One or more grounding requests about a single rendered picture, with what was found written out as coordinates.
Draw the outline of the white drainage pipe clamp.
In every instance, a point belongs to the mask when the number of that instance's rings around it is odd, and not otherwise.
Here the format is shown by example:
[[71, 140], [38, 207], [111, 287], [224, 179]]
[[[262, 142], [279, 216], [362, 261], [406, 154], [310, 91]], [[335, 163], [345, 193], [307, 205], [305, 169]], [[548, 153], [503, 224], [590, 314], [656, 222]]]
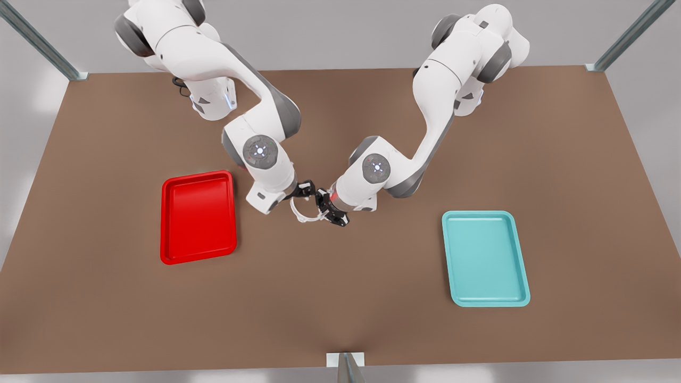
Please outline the white drainage pipe clamp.
[[317, 206], [316, 199], [308, 198], [291, 198], [289, 200], [292, 212], [297, 221], [301, 223], [311, 223], [316, 221], [328, 222], [325, 214], [321, 213]]

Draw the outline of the teal rectangular tray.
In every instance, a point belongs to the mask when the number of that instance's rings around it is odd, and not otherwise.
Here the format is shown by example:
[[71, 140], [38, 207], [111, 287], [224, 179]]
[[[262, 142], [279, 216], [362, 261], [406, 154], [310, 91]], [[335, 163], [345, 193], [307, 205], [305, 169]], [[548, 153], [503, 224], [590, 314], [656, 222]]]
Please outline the teal rectangular tray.
[[526, 307], [531, 295], [514, 217], [447, 211], [441, 217], [452, 301], [460, 307]]

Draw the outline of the red rectangular tray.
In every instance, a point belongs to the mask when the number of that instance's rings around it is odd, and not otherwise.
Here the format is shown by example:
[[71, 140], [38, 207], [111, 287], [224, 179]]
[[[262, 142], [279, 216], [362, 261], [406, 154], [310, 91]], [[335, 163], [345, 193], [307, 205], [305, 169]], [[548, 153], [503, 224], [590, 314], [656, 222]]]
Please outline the red rectangular tray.
[[219, 170], [167, 179], [161, 187], [160, 260], [174, 265], [237, 247], [234, 182]]

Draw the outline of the silver frame post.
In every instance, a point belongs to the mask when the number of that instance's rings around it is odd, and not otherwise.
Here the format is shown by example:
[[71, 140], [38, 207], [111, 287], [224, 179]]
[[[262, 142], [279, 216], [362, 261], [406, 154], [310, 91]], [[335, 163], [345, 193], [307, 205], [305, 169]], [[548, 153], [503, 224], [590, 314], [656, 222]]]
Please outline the silver frame post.
[[365, 366], [364, 352], [326, 354], [326, 367], [337, 368], [337, 383], [366, 383], [360, 370], [363, 366]]
[[51, 65], [70, 81], [86, 81], [88, 72], [78, 71], [54, 48], [7, 0], [0, 0], [0, 18], [34, 47]]
[[584, 65], [587, 72], [605, 72], [623, 53], [668, 10], [676, 0], [654, 0], [594, 63]]

